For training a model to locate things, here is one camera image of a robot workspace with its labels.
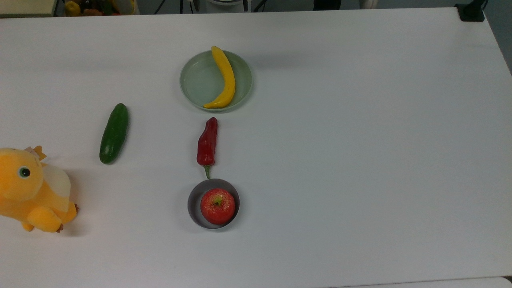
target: fake apple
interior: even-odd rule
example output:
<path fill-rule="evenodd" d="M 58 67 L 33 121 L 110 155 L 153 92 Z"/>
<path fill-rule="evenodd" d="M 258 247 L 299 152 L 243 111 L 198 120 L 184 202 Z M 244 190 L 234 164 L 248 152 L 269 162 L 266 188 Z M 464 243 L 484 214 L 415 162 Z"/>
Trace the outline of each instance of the fake apple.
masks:
<path fill-rule="evenodd" d="M 212 224 L 222 225 L 230 221 L 234 209 L 234 198 L 224 189 L 208 190 L 201 198 L 201 213 Z"/>

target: floor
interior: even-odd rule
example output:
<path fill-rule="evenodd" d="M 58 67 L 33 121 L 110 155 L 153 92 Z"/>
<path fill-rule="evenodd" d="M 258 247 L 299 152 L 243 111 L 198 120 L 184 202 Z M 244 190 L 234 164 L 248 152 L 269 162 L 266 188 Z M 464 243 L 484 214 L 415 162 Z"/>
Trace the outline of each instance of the floor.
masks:
<path fill-rule="evenodd" d="M 456 3 L 467 4 L 471 0 L 379 0 L 377 9 L 453 7 Z M 252 9 L 260 0 L 252 0 Z M 154 14 L 162 0 L 137 0 L 141 14 Z M 164 0 L 158 14 L 177 14 L 180 11 L 179 0 Z M 190 13 L 185 6 L 184 13 Z M 359 9 L 358 0 L 342 0 L 342 10 Z M 313 0 L 268 0 L 264 12 L 311 11 Z M 501 52 L 512 74 L 512 1 L 489 0 L 485 14 L 494 32 Z"/>

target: cucumber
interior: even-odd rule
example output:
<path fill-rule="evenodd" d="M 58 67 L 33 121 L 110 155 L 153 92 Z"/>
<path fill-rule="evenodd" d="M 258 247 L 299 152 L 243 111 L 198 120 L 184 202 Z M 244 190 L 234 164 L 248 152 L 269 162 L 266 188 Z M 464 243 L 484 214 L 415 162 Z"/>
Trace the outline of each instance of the cucumber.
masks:
<path fill-rule="evenodd" d="M 126 106 L 123 103 L 116 105 L 110 113 L 101 139 L 99 159 L 103 164 L 111 164 L 119 156 L 126 140 L 129 121 L 130 116 Z"/>

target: gray bowl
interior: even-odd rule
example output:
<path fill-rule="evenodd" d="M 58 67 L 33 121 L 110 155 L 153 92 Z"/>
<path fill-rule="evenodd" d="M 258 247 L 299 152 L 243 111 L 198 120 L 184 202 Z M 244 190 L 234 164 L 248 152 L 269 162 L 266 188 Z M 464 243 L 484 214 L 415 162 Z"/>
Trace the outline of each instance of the gray bowl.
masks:
<path fill-rule="evenodd" d="M 206 220 L 203 214 L 201 213 L 201 198 L 203 197 L 204 194 L 206 194 L 206 192 L 213 188 L 224 189 L 227 192 L 229 192 L 234 198 L 233 217 L 231 218 L 230 221 L 222 225 L 212 224 L 208 222 L 208 220 Z M 222 179 L 208 179 L 197 184 L 197 186 L 194 187 L 194 189 L 192 189 L 192 192 L 188 197 L 188 213 L 190 214 L 190 217 L 197 225 L 206 229 L 218 229 L 228 225 L 236 217 L 239 208 L 240 197 L 238 196 L 237 190 L 228 181 Z"/>

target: plush toy eye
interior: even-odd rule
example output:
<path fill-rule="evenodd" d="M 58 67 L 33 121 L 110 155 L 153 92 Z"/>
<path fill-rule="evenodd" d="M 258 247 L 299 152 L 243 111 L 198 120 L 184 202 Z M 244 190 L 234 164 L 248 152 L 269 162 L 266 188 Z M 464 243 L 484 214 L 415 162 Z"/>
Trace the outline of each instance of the plush toy eye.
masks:
<path fill-rule="evenodd" d="M 27 178 L 28 176 L 30 176 L 30 170 L 25 166 L 21 166 L 18 170 L 18 175 L 21 178 Z"/>

